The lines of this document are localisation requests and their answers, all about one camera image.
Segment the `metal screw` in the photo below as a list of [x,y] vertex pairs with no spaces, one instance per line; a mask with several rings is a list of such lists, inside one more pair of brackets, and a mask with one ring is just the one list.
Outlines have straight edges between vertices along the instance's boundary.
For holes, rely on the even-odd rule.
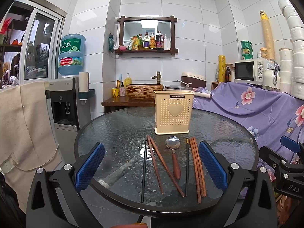
[[263,172],[263,173],[267,172],[265,167],[260,167],[260,171]]
[[239,168],[239,165],[237,163],[232,163],[231,168],[236,170]]
[[70,164],[66,164],[65,166],[64,166],[64,169],[65,170],[69,170],[69,169],[71,169],[72,168],[72,166],[70,165]]
[[38,168],[37,173],[40,174],[41,172],[43,172],[43,168]]

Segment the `wooden spoon handle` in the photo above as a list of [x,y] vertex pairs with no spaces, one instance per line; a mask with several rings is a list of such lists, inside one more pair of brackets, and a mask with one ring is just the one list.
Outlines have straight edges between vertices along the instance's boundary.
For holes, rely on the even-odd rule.
[[181,170],[179,168],[175,152],[172,153],[172,161],[173,161],[173,173],[174,173],[174,176],[175,176],[175,178],[177,180],[179,180],[181,178]]

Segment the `heart shape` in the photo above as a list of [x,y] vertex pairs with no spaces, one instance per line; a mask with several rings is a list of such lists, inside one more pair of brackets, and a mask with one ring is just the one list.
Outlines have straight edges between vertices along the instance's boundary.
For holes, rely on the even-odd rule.
[[168,105],[168,111],[174,117],[177,117],[183,111],[183,109],[184,105],[182,103],[171,103]]

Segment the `black table edge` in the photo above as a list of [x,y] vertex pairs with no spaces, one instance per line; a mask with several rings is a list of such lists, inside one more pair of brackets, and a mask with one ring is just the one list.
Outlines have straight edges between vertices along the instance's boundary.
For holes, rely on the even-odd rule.
[[[201,109],[196,109],[196,110],[206,111],[206,112],[210,112],[210,113],[213,113],[213,114],[216,114],[216,115],[219,115],[219,116],[223,116],[221,114],[211,112],[211,111],[207,111],[207,110],[201,110]],[[81,135],[83,130],[91,122],[93,122],[97,118],[100,118],[101,116],[94,118],[93,120],[88,122],[86,125],[84,125],[82,129],[80,129],[78,131],[77,136],[75,138],[75,143],[74,143],[74,154],[75,154],[76,158],[79,157],[79,153],[78,153],[78,150],[77,150],[78,149],[79,136]],[[255,159],[254,159],[253,167],[252,167],[251,170],[256,170],[258,160],[259,160],[259,149],[258,149],[257,142],[256,142],[255,138],[253,137],[253,135],[248,131],[248,129],[246,129],[240,123],[238,123],[234,120],[232,120],[232,121],[237,123],[241,127],[243,127],[248,132],[250,138],[253,139],[253,143],[255,145]],[[203,212],[206,212],[208,209],[213,208],[218,203],[218,201],[220,199],[220,198],[214,199],[214,200],[209,201],[208,203],[204,203],[204,204],[202,203],[202,204],[198,204],[196,206],[187,206],[187,207],[179,207],[179,208],[175,208],[175,207],[156,207],[156,206],[149,206],[147,204],[137,203],[137,202],[134,202],[134,201],[130,201],[130,200],[124,198],[124,197],[121,197],[121,196],[113,193],[112,191],[108,190],[106,187],[103,187],[94,178],[92,178],[92,180],[90,182],[90,186],[98,194],[100,194],[103,198],[105,198],[106,200],[115,204],[118,207],[121,207],[121,208],[123,208],[125,210],[128,210],[130,212],[133,212],[133,213],[137,213],[139,215],[145,215],[145,216],[150,216],[150,217],[155,217],[155,218],[164,217],[164,216],[174,217],[174,216],[180,216],[180,215],[199,215]]]

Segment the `blue gripper pad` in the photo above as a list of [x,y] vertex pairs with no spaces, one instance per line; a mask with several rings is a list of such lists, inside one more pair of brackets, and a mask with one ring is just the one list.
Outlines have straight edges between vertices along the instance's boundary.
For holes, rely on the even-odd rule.
[[203,141],[199,144],[198,149],[199,156],[206,166],[215,186],[225,191],[228,188],[227,173]]
[[294,140],[288,138],[287,136],[282,136],[280,139],[280,143],[281,143],[281,145],[288,148],[295,154],[297,154],[301,151],[300,145],[297,142],[295,142]]
[[75,188],[77,192],[80,192],[80,190],[84,190],[88,187],[92,177],[105,156],[104,150],[104,145],[99,143],[99,145],[95,148],[95,150],[91,153],[77,172],[75,176]]

